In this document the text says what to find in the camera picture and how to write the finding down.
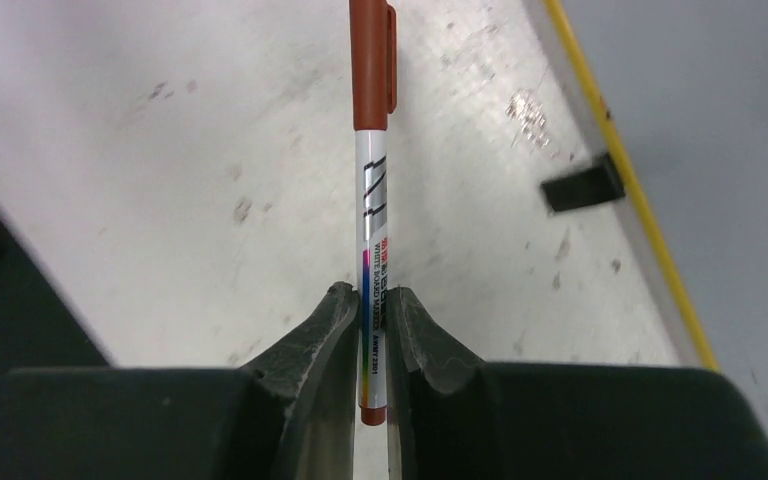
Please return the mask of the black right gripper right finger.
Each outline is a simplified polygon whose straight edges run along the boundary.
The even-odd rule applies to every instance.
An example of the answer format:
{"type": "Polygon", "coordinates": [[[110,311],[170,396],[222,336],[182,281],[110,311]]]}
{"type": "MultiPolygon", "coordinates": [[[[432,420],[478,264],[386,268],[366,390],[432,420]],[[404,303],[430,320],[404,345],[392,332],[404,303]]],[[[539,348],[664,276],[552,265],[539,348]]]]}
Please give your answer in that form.
{"type": "Polygon", "coordinates": [[[488,362],[387,295],[394,479],[768,479],[768,438],[695,368],[488,362]]]}

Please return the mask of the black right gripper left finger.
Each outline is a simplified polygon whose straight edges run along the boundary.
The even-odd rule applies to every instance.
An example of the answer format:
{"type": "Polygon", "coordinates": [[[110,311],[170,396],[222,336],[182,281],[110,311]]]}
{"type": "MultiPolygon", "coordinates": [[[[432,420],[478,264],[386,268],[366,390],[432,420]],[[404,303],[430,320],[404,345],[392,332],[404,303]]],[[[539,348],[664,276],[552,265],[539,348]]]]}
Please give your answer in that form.
{"type": "Polygon", "coordinates": [[[359,297],[237,368],[16,369],[0,376],[0,479],[348,479],[359,297]]]}

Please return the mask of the yellow framed whiteboard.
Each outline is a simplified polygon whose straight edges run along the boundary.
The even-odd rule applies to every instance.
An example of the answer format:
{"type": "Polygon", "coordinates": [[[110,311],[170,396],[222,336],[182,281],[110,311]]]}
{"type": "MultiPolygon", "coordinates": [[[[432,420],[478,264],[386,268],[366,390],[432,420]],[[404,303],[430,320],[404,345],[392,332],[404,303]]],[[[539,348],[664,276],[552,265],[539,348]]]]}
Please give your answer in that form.
{"type": "Polygon", "coordinates": [[[768,1],[529,1],[588,143],[629,172],[630,236],[682,363],[768,436],[768,1]]]}

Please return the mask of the white whiteboard marker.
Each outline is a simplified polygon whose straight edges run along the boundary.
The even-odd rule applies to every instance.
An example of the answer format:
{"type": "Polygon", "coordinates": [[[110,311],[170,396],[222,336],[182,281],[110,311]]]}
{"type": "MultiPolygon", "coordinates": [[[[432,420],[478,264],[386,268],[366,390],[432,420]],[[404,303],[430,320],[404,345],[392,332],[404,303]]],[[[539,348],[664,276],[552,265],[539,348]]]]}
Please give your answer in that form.
{"type": "Polygon", "coordinates": [[[387,130],[397,105],[396,11],[384,0],[349,2],[355,137],[356,264],[359,308],[360,420],[387,418],[388,290],[387,130]]]}

